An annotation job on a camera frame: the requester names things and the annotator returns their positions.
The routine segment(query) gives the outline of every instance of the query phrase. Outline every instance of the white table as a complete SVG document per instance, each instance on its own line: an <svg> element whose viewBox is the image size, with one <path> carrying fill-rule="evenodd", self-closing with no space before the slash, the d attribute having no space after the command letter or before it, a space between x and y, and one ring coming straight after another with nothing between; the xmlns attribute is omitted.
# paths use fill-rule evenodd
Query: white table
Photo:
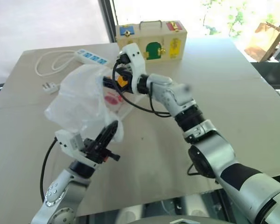
<svg viewBox="0 0 280 224"><path fill-rule="evenodd" d="M118 54L115 43L62 49L80 48L111 60L110 67ZM49 50L24 52L0 92L0 224L29 223L42 204L41 165L54 131L60 129L43 115L56 95L45 94L42 83L58 83L80 65L72 62L60 75L44 80L34 73L34 64ZM42 63L42 72L51 61ZM181 61L150 64L147 71L190 83L205 117L230 141L238 159L280 175L280 98L230 40L188 40ZM148 106L148 100L140 105ZM213 180L186 175L190 145L174 119L134 109L124 129L124 141L109 147L121 155L120 161L108 160L95 172L78 215L219 188ZM59 146L53 148L45 188L71 161Z"/></svg>

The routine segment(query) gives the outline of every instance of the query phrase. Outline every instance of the power strip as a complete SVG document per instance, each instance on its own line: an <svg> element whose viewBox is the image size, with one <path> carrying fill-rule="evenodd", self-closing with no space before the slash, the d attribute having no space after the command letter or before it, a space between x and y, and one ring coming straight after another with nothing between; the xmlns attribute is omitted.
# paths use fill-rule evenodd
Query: power strip
<svg viewBox="0 0 280 224"><path fill-rule="evenodd" d="M107 59L102 58L101 56L98 56L85 49L77 50L74 53L74 58L83 64L92 64L92 63L98 63L98 64L102 64L102 65L108 64Z"/></svg>

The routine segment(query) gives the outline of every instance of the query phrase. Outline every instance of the plastic bag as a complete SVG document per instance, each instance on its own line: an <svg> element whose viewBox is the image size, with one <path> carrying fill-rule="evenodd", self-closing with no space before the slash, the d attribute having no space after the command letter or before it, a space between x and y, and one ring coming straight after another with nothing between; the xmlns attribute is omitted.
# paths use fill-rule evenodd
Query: plastic bag
<svg viewBox="0 0 280 224"><path fill-rule="evenodd" d="M122 141L121 120L132 106L123 102L116 91L103 87L103 76L111 77L111 74L109 68L96 64L75 69L61 82L59 93L45 110L45 116L68 131L79 131L82 138L91 139L104 126L118 120L113 140Z"/></svg>

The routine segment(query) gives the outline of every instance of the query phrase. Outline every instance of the wooden toy box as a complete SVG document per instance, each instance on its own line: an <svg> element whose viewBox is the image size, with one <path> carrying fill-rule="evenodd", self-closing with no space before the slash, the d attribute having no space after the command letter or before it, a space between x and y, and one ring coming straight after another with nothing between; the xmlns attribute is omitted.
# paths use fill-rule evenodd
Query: wooden toy box
<svg viewBox="0 0 280 224"><path fill-rule="evenodd" d="M146 62L181 59L187 31L180 21L142 21L116 26L119 49L137 43Z"/></svg>

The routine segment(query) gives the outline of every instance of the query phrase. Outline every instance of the paper bag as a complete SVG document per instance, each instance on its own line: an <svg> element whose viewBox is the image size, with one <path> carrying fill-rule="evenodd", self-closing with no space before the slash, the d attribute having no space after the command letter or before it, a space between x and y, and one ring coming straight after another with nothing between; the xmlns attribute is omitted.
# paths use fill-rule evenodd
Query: paper bag
<svg viewBox="0 0 280 224"><path fill-rule="evenodd" d="M255 30L245 52L258 62L266 61L280 41L280 27L266 22Z"/></svg>

